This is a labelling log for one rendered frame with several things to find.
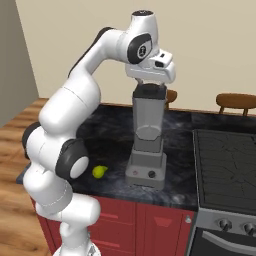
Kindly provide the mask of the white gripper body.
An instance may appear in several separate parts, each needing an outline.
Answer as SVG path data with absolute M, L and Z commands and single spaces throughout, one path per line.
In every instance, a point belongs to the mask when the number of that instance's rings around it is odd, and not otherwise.
M 125 65 L 128 77 L 142 80 L 152 80 L 160 83 L 172 83 L 176 78 L 175 64 L 171 62 L 167 67 L 142 68 L 139 65 Z

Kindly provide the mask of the dark grey blender lid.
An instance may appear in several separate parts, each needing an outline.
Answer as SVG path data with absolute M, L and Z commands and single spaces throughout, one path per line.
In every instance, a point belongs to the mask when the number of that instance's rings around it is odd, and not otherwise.
M 135 91 L 133 92 L 133 97 L 143 99 L 164 100 L 166 98 L 166 91 L 167 87 L 165 85 L 147 83 L 137 85 Z

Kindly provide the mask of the grey blender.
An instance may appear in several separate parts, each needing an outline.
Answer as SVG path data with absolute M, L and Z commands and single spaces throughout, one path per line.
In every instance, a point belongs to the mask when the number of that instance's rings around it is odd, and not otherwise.
M 164 100 L 132 98 L 134 143 L 126 168 L 126 182 L 162 190 L 167 156 L 163 151 Z

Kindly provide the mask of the yellow-green pear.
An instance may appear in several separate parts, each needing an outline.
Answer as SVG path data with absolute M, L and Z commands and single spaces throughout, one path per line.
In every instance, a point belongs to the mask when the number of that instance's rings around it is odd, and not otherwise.
M 96 179 L 100 179 L 104 176 L 105 172 L 108 170 L 106 166 L 96 166 L 93 168 L 92 175 Z

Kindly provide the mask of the brown wooden chair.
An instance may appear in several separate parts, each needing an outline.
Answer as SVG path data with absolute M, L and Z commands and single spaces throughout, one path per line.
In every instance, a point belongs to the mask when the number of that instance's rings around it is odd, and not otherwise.
M 242 109 L 247 116 L 250 109 L 256 109 L 256 96 L 239 93 L 220 93 L 216 96 L 216 103 L 220 107 L 219 113 L 223 114 L 226 108 Z
M 169 104 L 174 102 L 177 98 L 177 92 L 174 90 L 167 90 L 165 108 L 169 108 Z

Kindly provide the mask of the grey stove with black hob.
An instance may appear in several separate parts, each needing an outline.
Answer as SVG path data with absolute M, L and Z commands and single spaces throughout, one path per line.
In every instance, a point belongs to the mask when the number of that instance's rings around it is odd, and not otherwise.
M 256 135 L 196 129 L 193 131 L 198 212 L 186 255 L 197 228 L 222 231 L 220 219 L 232 222 L 232 234 L 248 236 L 256 225 Z

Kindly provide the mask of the red drawer front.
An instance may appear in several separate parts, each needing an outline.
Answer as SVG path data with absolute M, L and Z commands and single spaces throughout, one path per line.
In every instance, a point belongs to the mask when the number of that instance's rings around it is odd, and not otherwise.
M 118 219 L 99 217 L 94 224 L 96 228 L 113 228 L 134 232 L 135 227 L 135 203 L 125 200 L 111 199 L 95 196 L 101 206 L 101 213 L 118 215 Z
M 90 229 L 91 240 L 102 256 L 135 256 L 135 242 L 130 231 Z

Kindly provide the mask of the red cupboard door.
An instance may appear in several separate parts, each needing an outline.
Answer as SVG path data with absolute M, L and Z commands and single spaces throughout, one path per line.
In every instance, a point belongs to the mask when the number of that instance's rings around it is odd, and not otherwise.
M 136 206 L 136 256 L 185 256 L 193 211 L 141 204 Z M 169 227 L 160 227 L 155 217 L 172 220 Z

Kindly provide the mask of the dark stove knob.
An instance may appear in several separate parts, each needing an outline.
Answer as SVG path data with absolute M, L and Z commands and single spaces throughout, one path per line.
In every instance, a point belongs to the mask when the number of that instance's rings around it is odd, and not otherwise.
M 228 219 L 220 219 L 218 222 L 219 227 L 222 231 L 227 232 L 232 229 L 232 222 Z
M 243 228 L 248 236 L 254 236 L 256 234 L 256 225 L 253 223 L 245 223 Z

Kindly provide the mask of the black oven door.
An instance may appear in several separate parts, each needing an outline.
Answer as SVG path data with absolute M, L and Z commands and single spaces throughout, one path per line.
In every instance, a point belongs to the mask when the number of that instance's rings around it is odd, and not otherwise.
M 195 230 L 195 235 L 194 235 L 189 256 L 256 256 L 256 253 L 254 255 L 246 255 L 242 252 L 232 252 L 224 248 L 221 248 L 213 244 L 212 242 L 206 240 L 205 238 L 203 238 L 202 237 L 203 232 L 204 232 L 204 229 L 202 228 L 197 228 Z M 232 234 L 228 232 L 215 231 L 215 230 L 210 230 L 209 232 L 231 243 L 256 247 L 256 237 L 240 235 L 240 234 Z

